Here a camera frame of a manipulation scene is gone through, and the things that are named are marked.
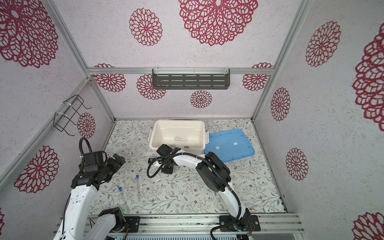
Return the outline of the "clear glass tube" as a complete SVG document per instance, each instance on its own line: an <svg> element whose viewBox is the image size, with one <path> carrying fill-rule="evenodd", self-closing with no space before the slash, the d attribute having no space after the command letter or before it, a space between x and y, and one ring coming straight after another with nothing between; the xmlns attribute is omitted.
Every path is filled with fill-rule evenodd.
<svg viewBox="0 0 384 240"><path fill-rule="evenodd" d="M179 141L179 142L187 142L189 139L186 139L186 138L180 138L180 137L174 137L174 140L175 140L175 141Z"/></svg>

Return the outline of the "white plastic storage bin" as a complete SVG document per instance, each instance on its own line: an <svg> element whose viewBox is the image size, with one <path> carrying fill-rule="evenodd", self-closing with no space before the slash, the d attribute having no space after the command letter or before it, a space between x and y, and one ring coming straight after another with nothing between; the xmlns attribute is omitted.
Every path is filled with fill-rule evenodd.
<svg viewBox="0 0 384 240"><path fill-rule="evenodd" d="M189 139L187 142L175 141L174 137ZM204 152L209 143L209 131L205 123L193 120L158 120L148 136L149 147L157 150L165 144L173 148L196 155ZM190 146L190 149L183 149L183 146Z"/></svg>

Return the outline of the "blue plastic bin lid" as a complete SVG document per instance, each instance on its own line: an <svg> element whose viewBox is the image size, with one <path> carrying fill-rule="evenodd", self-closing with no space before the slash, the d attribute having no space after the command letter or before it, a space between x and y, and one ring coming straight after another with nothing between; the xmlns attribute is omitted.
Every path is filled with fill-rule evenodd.
<svg viewBox="0 0 384 240"><path fill-rule="evenodd" d="M240 129L209 135L209 143L204 152L205 154L214 153L224 163L251 157L255 154L251 142Z"/></svg>

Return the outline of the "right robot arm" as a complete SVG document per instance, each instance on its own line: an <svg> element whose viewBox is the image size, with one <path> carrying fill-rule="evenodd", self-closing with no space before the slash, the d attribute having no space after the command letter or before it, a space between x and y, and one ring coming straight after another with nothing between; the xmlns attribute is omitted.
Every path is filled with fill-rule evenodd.
<svg viewBox="0 0 384 240"><path fill-rule="evenodd" d="M216 230L225 232L250 233L260 231L260 222L257 216L253 216L250 210L241 202L235 192L232 183L230 169L213 152L205 155L196 155L180 148L174 148L163 144L157 149L158 157L149 158L147 177L152 179L162 172L171 175L174 166L182 166L194 169L205 185L214 193L219 194L226 204L229 215L219 217L219 225L210 230L210 236L216 239Z"/></svg>

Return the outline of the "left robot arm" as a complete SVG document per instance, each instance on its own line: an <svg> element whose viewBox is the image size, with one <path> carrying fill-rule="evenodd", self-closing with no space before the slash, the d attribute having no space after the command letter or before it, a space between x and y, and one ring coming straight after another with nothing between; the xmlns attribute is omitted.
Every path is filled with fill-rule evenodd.
<svg viewBox="0 0 384 240"><path fill-rule="evenodd" d="M111 181L126 160L117 154L108 157L104 151L94 152L89 140L79 140L81 163L73 178L63 219L55 240L110 240L110 232L124 233L128 237L131 226L119 207L103 210L91 230L84 234L88 213L100 186Z"/></svg>

